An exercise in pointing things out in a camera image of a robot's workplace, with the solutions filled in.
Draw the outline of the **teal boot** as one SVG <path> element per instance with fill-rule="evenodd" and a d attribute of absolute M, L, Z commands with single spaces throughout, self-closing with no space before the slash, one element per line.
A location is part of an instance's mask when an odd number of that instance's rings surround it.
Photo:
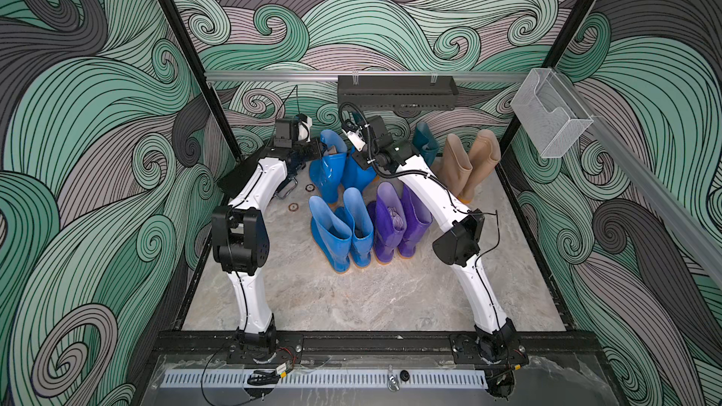
<path fill-rule="evenodd" d="M 416 123 L 412 144 L 419 151 L 426 165 L 431 167 L 439 152 L 439 144 L 427 122 Z"/>

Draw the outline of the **small blue boot orange sole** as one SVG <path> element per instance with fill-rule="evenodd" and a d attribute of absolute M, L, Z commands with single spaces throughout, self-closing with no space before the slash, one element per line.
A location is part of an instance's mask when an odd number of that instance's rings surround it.
<path fill-rule="evenodd" d="M 333 130 L 323 130 L 320 140 L 326 145 L 323 157 L 310 164 L 309 176 L 323 200 L 338 202 L 338 186 L 346 164 L 348 148 L 342 137 Z"/>

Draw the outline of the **purple boot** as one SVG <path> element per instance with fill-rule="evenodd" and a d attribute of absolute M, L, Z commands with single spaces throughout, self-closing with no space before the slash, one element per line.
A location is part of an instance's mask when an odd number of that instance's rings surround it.
<path fill-rule="evenodd" d="M 417 244 L 434 223 L 434 217 L 422 200 L 407 185 L 404 185 L 402 190 L 402 208 L 406 220 L 406 231 L 398 250 L 403 258 L 410 259 L 416 253 Z"/>
<path fill-rule="evenodd" d="M 372 247 L 375 257 L 382 264 L 390 263 L 407 229 L 402 201 L 394 185 L 380 183 L 376 199 L 367 205 L 367 211 L 374 226 Z"/>

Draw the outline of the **large blue boot front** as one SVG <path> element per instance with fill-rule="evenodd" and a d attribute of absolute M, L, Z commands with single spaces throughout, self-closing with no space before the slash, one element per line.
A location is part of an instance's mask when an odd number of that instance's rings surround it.
<path fill-rule="evenodd" d="M 361 192 L 355 187 L 346 189 L 343 205 L 335 210 L 335 214 L 351 229 L 353 263 L 359 268 L 368 267 L 372 261 L 374 226 Z"/>

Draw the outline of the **beige boot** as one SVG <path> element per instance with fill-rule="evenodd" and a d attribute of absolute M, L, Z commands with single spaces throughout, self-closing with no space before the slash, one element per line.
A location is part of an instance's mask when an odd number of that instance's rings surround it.
<path fill-rule="evenodd" d="M 459 194 L 460 201 L 464 204 L 472 201 L 477 186 L 494 171 L 501 157 L 501 148 L 496 134 L 488 129 L 478 131 L 476 140 L 468 152 L 472 169 L 466 185 Z"/>
<path fill-rule="evenodd" d="M 472 169 L 473 167 L 460 137 L 454 133 L 449 133 L 441 165 L 437 171 L 438 179 L 455 197 L 458 197 L 462 193 L 464 186 L 466 186 Z"/>

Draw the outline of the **beige boot back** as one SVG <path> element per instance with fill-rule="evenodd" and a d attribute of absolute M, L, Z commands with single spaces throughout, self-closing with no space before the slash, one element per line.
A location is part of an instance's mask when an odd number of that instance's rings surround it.
<path fill-rule="evenodd" d="M 460 137 L 454 133 L 449 133 L 441 165 L 437 171 L 438 179 L 455 197 L 458 197 L 462 193 L 464 186 L 466 186 L 472 169 L 473 167 Z"/>

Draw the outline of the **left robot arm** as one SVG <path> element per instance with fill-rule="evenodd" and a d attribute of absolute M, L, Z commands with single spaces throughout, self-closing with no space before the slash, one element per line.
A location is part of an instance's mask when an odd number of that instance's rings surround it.
<path fill-rule="evenodd" d="M 218 182 L 229 202 L 212 213 L 212 255 L 239 308 L 239 343 L 270 353 L 276 349 L 276 325 L 262 272 L 271 250 L 264 213 L 306 163 L 321 158 L 323 144 L 311 128 L 305 114 L 277 120 L 270 141 Z"/>

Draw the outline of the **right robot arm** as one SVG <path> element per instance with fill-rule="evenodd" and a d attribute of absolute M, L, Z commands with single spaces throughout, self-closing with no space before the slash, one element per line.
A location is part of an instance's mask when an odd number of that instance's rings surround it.
<path fill-rule="evenodd" d="M 432 243 L 434 254 L 455 272 L 471 306 L 479 352 L 491 362 L 511 362 L 516 338 L 513 321 L 496 299 L 482 266 L 479 248 L 485 213 L 470 210 L 453 197 L 408 141 L 396 141 L 380 117 L 367 118 L 353 103 L 338 107 L 342 131 L 363 168 L 372 167 L 385 180 L 399 179 L 430 211 L 442 235 Z"/>

